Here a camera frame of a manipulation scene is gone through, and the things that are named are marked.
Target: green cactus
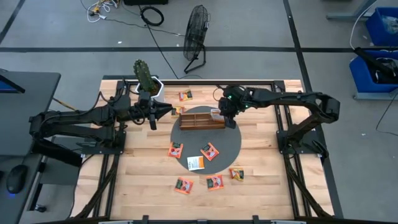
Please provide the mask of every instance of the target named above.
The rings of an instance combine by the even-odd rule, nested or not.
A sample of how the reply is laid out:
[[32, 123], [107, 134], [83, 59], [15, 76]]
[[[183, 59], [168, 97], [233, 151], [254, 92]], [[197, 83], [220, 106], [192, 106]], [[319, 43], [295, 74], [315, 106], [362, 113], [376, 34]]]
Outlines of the green cactus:
[[148, 64], [146, 64], [143, 60], [136, 60], [133, 67], [134, 73], [141, 84], [141, 88], [144, 91], [150, 92], [152, 96], [156, 95], [159, 91], [159, 86], [150, 76]]

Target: wooden tabletop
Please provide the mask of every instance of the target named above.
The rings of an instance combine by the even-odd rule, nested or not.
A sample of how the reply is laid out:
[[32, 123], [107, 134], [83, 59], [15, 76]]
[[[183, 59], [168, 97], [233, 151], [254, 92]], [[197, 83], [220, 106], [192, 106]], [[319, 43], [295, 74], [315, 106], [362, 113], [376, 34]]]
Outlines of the wooden tabletop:
[[[115, 94], [117, 82], [101, 82], [100, 90], [106, 98]], [[300, 80], [285, 80], [285, 85], [286, 91], [302, 90]], [[188, 110], [196, 106], [217, 107], [218, 102], [213, 99], [215, 88], [213, 85], [167, 85], [165, 99], [173, 106], [184, 106]], [[192, 91], [193, 100], [179, 102], [178, 93], [187, 89]], [[216, 99], [221, 96], [221, 90], [215, 91]], [[137, 99], [133, 94], [130, 97], [132, 102]], [[304, 107], [291, 106], [290, 112], [294, 123], [308, 117]], [[147, 121], [141, 126], [126, 123], [126, 148], [119, 162], [111, 219], [140, 220], [143, 215], [149, 215], [151, 220], [250, 220], [253, 215], [263, 220], [293, 218], [284, 160], [275, 136], [278, 127], [273, 106], [251, 108], [236, 117], [242, 145], [231, 166], [244, 169], [244, 181], [231, 180], [226, 169], [219, 173], [223, 175], [224, 189], [211, 192], [207, 190], [205, 175], [190, 172], [176, 158], [167, 157], [175, 121], [170, 113], [165, 115], [157, 122], [156, 131], [150, 130]], [[72, 216], [82, 210], [97, 189], [102, 158], [93, 156], [81, 168]], [[320, 159], [315, 154], [302, 154], [300, 158], [308, 190], [325, 211], [333, 214]], [[190, 195], [174, 191], [178, 177], [194, 181]], [[304, 215], [302, 199], [297, 188], [296, 191], [300, 214]]]

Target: black floor fan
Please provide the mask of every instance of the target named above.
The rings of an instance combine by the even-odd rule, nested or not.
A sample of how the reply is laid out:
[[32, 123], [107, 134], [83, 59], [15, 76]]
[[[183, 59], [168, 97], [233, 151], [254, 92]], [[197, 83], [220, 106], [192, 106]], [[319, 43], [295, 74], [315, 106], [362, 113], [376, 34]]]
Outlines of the black floor fan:
[[[185, 73], [191, 72], [192, 70], [200, 68], [206, 64], [206, 47], [203, 43], [205, 41], [208, 25], [207, 9], [202, 5], [195, 6], [189, 18], [187, 31], [185, 33], [184, 57], [191, 61], [184, 69]], [[195, 60], [199, 59], [198, 56], [202, 49], [203, 63], [194, 68], [188, 69]]]

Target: fan grille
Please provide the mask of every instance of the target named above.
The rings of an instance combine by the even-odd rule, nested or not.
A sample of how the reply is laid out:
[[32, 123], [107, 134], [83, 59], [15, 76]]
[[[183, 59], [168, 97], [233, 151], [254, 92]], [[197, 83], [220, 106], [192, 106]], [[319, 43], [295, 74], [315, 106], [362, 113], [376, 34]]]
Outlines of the fan grille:
[[184, 40], [184, 57], [193, 60], [198, 57], [205, 41], [208, 23], [207, 9], [195, 6], [189, 18]]

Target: blue storage bin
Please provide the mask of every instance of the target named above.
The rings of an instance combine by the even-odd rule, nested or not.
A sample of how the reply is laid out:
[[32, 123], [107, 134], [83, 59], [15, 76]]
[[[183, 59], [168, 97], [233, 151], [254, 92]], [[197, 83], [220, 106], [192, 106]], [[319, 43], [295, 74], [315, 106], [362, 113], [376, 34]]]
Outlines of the blue storage bin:
[[377, 7], [373, 15], [366, 21], [372, 42], [378, 46], [398, 46], [398, 35], [387, 32], [381, 19], [382, 15], [398, 18], [398, 8]]
[[[378, 50], [367, 50], [369, 55], [375, 58], [392, 58], [398, 60], [398, 52], [386, 52]], [[374, 83], [368, 65], [361, 57], [356, 57], [349, 68], [353, 74], [354, 82], [358, 93], [389, 93], [398, 88], [398, 84], [377, 84]]]

